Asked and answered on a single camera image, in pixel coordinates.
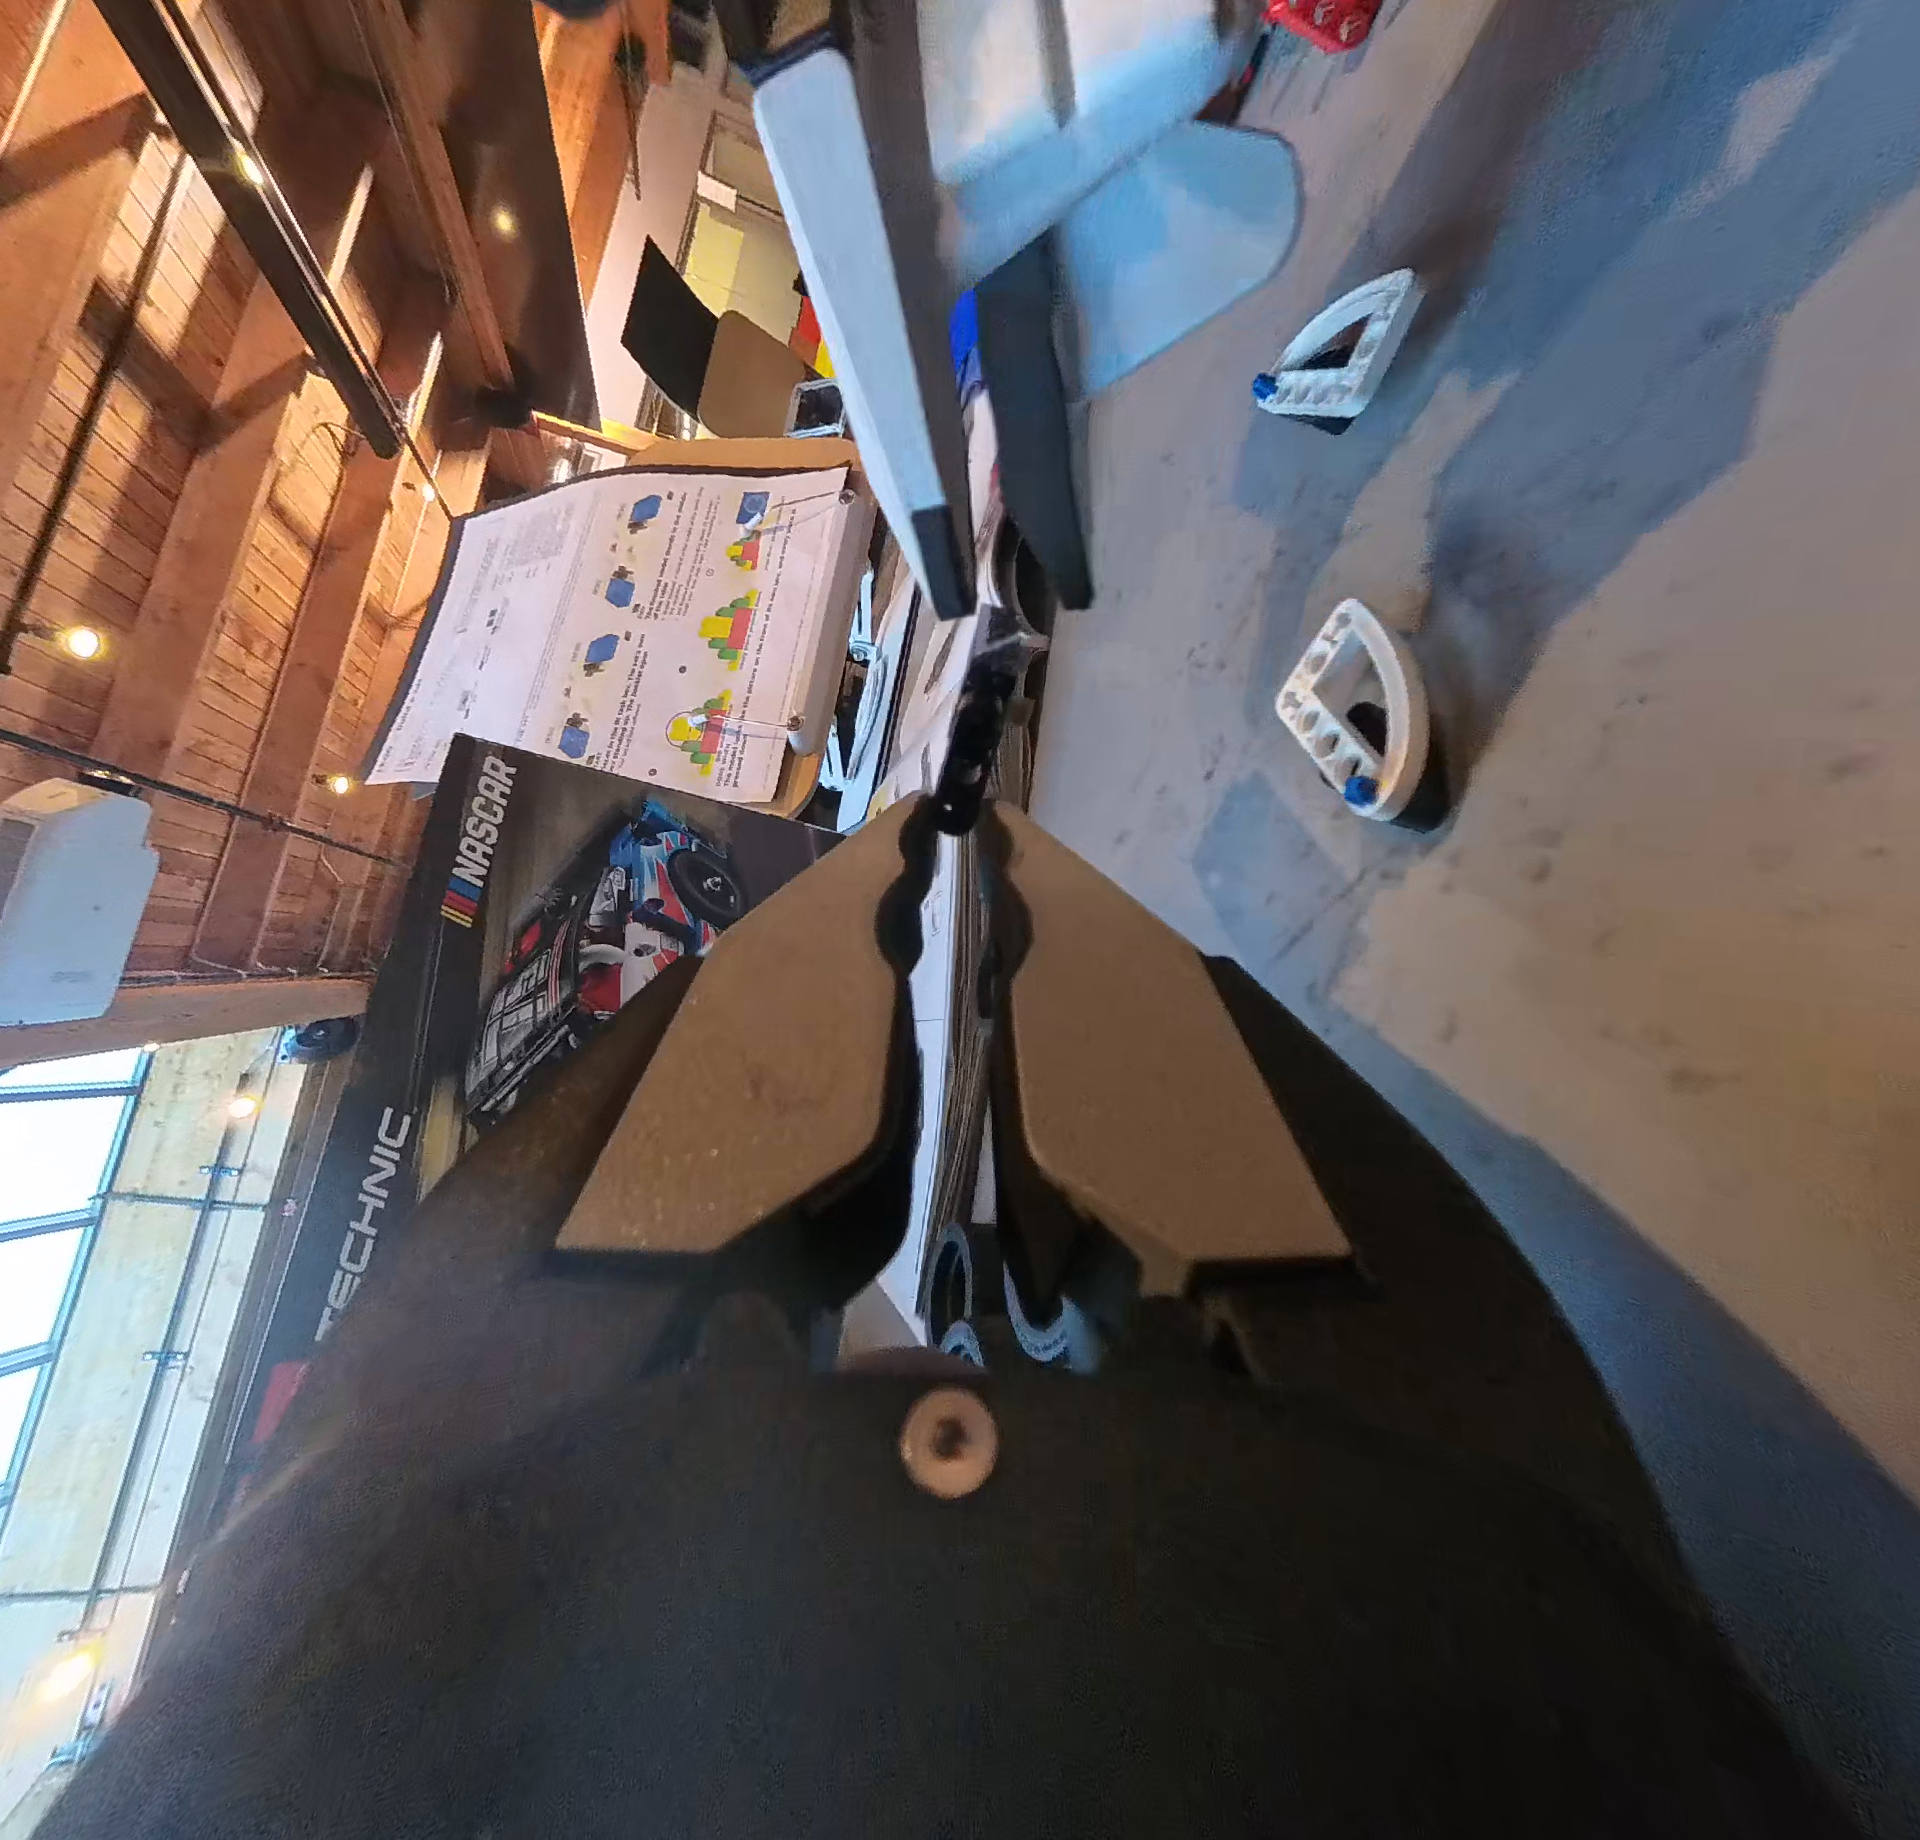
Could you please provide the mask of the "instruction sheet on stand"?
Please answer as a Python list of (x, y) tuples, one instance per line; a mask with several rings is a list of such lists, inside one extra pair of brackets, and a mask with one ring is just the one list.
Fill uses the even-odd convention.
[(878, 532), (843, 437), (582, 434), (601, 466), (462, 513), (362, 780), (457, 736), (794, 814)]

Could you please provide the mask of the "white curved brick with pin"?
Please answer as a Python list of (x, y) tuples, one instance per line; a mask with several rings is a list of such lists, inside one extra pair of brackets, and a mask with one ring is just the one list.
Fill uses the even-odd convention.
[(1327, 434), (1346, 433), (1379, 395), (1424, 297), (1409, 268), (1342, 294), (1252, 380), (1253, 405)]

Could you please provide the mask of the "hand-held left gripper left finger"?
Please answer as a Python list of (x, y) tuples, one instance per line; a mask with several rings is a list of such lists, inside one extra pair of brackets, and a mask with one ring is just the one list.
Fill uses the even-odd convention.
[(921, 1113), (920, 954), (921, 804), (899, 801), (716, 941), (557, 1251), (897, 1254)]

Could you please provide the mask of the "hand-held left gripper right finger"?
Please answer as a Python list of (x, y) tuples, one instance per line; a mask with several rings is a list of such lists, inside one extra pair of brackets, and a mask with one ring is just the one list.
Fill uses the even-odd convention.
[(1151, 1297), (1350, 1259), (1205, 954), (1017, 808), (983, 814), (982, 852), (1009, 892), (1004, 1139), (1039, 1177), (1041, 1214), (1009, 1214), (1041, 1294), (1066, 1294), (1088, 1224)]

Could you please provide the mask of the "large window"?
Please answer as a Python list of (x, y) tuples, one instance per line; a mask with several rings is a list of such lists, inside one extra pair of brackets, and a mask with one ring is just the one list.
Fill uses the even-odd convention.
[(83, 1307), (157, 1043), (5, 1071), (5, 1520)]

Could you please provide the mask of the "toy car set box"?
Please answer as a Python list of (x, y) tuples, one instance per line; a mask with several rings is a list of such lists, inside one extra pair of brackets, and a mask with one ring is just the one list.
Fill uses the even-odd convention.
[(271, 1203), (179, 1560), (249, 1491), (316, 1354), (462, 1151), (838, 840), (557, 756), (455, 743), (358, 1039), (324, 1068)]

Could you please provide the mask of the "plain white curved brick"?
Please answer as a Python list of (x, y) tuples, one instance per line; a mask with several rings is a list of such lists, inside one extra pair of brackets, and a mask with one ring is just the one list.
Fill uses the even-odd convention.
[[(1391, 715), (1396, 748), (1384, 766), (1346, 722), (1357, 701), (1376, 701)], [(1276, 718), (1346, 811), (1381, 827), (1389, 827), (1381, 816), (1397, 814), (1419, 782), (1427, 726), (1434, 726), (1425, 676), (1409, 640), (1358, 598), (1342, 598), (1328, 610), (1283, 676)], [(1342, 801), (1340, 782), (1349, 771), (1368, 771), (1381, 782), (1381, 799), (1366, 814)]]

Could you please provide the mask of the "small black curved brick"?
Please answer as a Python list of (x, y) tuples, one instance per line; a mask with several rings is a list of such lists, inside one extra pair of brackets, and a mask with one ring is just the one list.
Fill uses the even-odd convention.
[[(1346, 722), (1350, 727), (1366, 740), (1374, 758), (1381, 766), (1391, 758), (1391, 748), (1396, 748), (1396, 732), (1391, 726), (1389, 711), (1376, 701), (1357, 701), (1346, 711)], [(1451, 784), (1444, 758), (1444, 740), (1427, 726), (1427, 754), (1424, 760), (1421, 777), (1410, 788), (1407, 803), (1391, 818), (1381, 816), (1384, 825), (1410, 831), (1410, 832), (1427, 832), (1439, 829), (1451, 810)]]

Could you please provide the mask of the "black ceiling track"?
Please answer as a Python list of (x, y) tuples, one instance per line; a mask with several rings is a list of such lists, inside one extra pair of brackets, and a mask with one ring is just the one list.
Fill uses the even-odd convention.
[(179, 0), (92, 0), (138, 78), (196, 162), (260, 273), (344, 399), (367, 445), (395, 460), (409, 431), (354, 333), (328, 272), (228, 95)]

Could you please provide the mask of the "tan flat panel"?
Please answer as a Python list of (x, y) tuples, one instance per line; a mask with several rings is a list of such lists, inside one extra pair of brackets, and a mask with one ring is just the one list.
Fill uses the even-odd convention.
[(794, 347), (752, 317), (716, 317), (694, 413), (714, 437), (785, 437), (796, 390), (815, 372)]

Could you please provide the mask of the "grey desk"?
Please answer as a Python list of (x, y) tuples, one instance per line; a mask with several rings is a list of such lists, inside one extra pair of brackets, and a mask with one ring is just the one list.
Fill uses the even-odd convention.
[[(1035, 814), (1372, 1077), (1543, 1269), (1710, 1599), (1916, 1742), (1916, 0), (1394, 0), (1277, 37), (1282, 273), (1094, 416)], [(1342, 434), (1252, 380), (1424, 289)], [(1276, 695), (1358, 598), (1444, 740)]]

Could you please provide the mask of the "white wall unit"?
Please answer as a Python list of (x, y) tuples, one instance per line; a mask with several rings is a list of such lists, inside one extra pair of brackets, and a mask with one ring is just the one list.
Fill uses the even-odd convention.
[(157, 884), (153, 808), (47, 777), (3, 808), (3, 1023), (51, 1025), (111, 1005)]

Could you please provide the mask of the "open instruction booklet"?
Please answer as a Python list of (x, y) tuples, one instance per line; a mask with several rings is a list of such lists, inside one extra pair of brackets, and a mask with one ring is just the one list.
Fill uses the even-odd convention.
[[(1009, 523), (992, 531), (977, 612), (965, 621), (938, 621), (906, 577), (892, 592), (877, 628), (875, 666), (885, 666), (890, 711), (857, 764), (840, 816), (851, 803), (869, 803), (877, 821), (899, 801), (928, 796), (944, 771), (958, 702), (977, 651), (1004, 649), (1013, 666), (1017, 701), (992, 788), (1024, 796), (1031, 775), (1021, 732), (1034, 704), (1024, 698), (1024, 672), (1046, 651), (1053, 622), (1050, 595), (1026, 562), (1021, 532)], [(988, 1221), (992, 1214), (990, 1155), (990, 1034), (977, 1005), (977, 975), (988, 938), (988, 912), (971, 844), (942, 840), (924, 896), (921, 945), (908, 976), (912, 1036), (920, 1058), (920, 1118), (908, 1183), (908, 1224), (901, 1248), (843, 1315), (840, 1360), (877, 1356), (892, 1347), (938, 1341), (928, 1323), (948, 1326), (958, 1307), (935, 1307), (932, 1277), (948, 1230)]]

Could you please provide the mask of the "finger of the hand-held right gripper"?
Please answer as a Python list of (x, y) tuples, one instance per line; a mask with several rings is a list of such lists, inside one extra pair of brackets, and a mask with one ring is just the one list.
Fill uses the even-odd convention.
[(755, 118), (866, 477), (953, 618), (977, 588), (920, 48), (908, 0), (851, 0), (851, 26), (854, 50), (752, 82)]
[(1094, 603), (1077, 427), (1268, 281), (1298, 234), (1283, 139), (1205, 118), (1263, 0), (915, 0), (938, 261), (975, 301), (1007, 515)]

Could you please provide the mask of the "black panel brick with pins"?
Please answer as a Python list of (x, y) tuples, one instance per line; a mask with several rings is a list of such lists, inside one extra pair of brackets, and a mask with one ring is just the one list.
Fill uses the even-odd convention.
[(962, 679), (948, 754), (928, 801), (932, 827), (952, 840), (965, 840), (977, 825), (1011, 695), (1006, 642), (988, 640), (971, 658)]

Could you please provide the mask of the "black flat panel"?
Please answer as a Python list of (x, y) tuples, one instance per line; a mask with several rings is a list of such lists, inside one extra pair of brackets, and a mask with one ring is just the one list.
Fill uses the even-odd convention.
[(702, 416), (718, 315), (654, 237), (643, 239), (619, 341), (650, 384), (684, 416)]

